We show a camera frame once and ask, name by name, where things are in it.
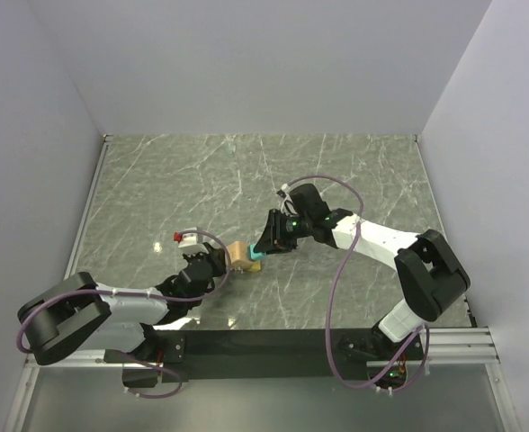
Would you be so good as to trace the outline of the teal plug adapter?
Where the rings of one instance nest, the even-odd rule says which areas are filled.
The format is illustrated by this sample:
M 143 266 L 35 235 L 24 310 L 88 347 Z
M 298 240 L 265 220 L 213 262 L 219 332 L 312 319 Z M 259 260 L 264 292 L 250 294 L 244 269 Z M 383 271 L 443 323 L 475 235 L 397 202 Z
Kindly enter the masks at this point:
M 256 244 L 251 244 L 248 247 L 248 257 L 251 261 L 257 262 L 262 260 L 264 257 L 266 257 L 266 253 L 264 252 L 257 252 L 256 251 Z

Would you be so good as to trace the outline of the yellow plug adapter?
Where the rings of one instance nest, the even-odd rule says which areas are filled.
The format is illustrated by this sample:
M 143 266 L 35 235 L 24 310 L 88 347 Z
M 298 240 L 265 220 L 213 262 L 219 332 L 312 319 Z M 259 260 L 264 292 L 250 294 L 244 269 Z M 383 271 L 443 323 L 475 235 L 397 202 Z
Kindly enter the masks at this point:
M 258 273 L 261 270 L 262 266 L 260 261 L 253 262 L 252 265 L 246 269 L 246 271 L 249 273 Z

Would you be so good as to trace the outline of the peach cube socket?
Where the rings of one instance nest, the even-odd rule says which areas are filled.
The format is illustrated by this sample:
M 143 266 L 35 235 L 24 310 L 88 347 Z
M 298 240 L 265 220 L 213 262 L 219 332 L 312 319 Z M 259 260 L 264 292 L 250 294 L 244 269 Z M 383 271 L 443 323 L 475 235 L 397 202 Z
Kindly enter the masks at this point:
M 249 246 L 243 241 L 235 241 L 227 246 L 230 265 L 235 271 L 247 271 L 251 268 L 253 261 L 249 256 Z

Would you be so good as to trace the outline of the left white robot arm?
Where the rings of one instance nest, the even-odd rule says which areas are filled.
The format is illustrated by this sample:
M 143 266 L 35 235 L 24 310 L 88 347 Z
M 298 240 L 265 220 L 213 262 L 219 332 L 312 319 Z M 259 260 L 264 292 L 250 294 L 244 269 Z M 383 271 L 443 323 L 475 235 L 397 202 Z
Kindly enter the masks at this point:
M 18 310 L 18 348 L 39 365 L 92 349 L 119 350 L 147 361 L 159 345 L 153 328 L 185 317 L 227 274 L 227 253 L 209 243 L 184 259 L 184 269 L 148 289 L 112 288 L 87 272 L 71 275 Z

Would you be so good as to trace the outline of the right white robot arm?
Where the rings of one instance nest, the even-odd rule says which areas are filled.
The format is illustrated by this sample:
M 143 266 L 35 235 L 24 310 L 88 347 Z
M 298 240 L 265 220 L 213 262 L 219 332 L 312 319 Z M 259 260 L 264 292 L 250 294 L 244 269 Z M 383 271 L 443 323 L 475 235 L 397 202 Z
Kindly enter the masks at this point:
M 394 357 L 412 330 L 438 320 L 471 286 L 459 259 L 437 230 L 400 231 L 346 209 L 331 210 L 313 184 L 285 189 L 280 195 L 289 201 L 289 209 L 269 211 L 263 234 L 249 247 L 251 259 L 289 253 L 299 239 L 312 238 L 370 257 L 397 272 L 403 299 L 375 325 L 371 339 L 372 351 L 380 358 Z

